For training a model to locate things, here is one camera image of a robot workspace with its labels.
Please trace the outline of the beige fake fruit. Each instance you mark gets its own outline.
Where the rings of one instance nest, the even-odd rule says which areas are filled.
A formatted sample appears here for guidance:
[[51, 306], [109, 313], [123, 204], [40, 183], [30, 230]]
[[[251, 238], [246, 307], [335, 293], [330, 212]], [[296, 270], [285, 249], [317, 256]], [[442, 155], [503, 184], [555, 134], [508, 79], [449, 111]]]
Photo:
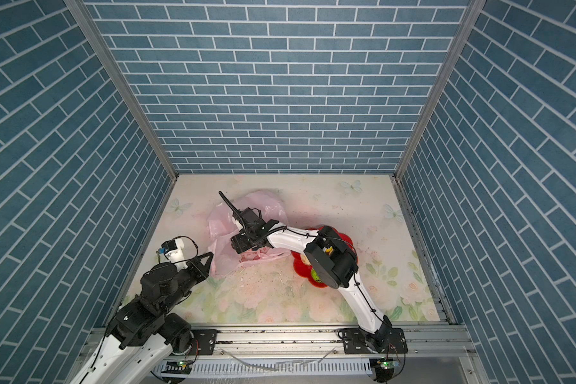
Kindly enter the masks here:
[[310, 266], [310, 261], [305, 254], [300, 254], [300, 259], [304, 265]]

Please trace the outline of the green red fake fruit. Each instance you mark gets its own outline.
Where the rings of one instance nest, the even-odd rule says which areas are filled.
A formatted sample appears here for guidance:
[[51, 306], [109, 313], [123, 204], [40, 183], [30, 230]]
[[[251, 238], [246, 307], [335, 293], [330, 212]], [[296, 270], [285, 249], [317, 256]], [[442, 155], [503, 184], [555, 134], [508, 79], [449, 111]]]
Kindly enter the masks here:
[[318, 274], [316, 273], [315, 270], [311, 270], [311, 271], [310, 271], [310, 276], [312, 277], [312, 279], [313, 279], [315, 282], [317, 282], [317, 283], [321, 283], [321, 282], [322, 282], [321, 278], [318, 276]]

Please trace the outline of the yellow fake banana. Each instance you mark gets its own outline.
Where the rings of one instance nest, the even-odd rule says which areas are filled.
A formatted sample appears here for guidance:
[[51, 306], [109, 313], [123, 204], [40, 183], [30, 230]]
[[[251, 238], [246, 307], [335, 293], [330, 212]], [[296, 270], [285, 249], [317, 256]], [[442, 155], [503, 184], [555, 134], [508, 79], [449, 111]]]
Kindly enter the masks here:
[[331, 257], [331, 255], [334, 253], [334, 248], [332, 246], [329, 247], [323, 247], [323, 252], [328, 255], [329, 257]]

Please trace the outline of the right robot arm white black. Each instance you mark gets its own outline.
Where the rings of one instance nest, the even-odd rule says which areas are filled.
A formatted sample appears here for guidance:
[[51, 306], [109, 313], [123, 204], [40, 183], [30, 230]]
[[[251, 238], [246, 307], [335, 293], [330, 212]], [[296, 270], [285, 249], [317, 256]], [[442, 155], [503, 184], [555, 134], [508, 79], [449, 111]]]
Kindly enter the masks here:
[[393, 327], [377, 308], [358, 273], [356, 251], [332, 227], [304, 230], [277, 220], [264, 220], [258, 210], [232, 206], [232, 220], [239, 232], [230, 240], [237, 253], [262, 247], [285, 249], [306, 256], [321, 283], [338, 291], [355, 314], [368, 349], [388, 351]]

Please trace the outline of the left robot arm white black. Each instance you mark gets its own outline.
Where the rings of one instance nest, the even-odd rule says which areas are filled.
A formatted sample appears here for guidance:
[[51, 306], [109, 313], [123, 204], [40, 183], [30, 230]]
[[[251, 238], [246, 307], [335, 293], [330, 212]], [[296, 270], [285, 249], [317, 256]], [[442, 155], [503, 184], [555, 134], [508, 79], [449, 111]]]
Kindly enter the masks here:
[[198, 357], [200, 343], [173, 309], [204, 282], [211, 252], [182, 263], [163, 262], [143, 274], [141, 293], [118, 310], [72, 383], [140, 383], [172, 354]]

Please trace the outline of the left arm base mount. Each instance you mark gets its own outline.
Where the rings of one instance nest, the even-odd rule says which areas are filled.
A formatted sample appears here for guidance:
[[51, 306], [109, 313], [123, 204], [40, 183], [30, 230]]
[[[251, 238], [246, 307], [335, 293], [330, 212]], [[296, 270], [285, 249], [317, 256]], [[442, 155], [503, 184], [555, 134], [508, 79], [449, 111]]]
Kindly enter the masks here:
[[219, 332], [215, 329], [183, 332], [172, 342], [173, 355], [211, 356]]

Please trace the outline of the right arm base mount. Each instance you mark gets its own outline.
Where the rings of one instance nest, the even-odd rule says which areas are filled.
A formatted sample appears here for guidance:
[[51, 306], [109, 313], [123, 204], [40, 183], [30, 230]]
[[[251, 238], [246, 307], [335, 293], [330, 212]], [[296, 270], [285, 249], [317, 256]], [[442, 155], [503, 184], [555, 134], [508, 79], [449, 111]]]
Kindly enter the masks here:
[[346, 355], [389, 354], [404, 355], [408, 352], [403, 329], [390, 328], [375, 334], [360, 328], [342, 328], [336, 332]]

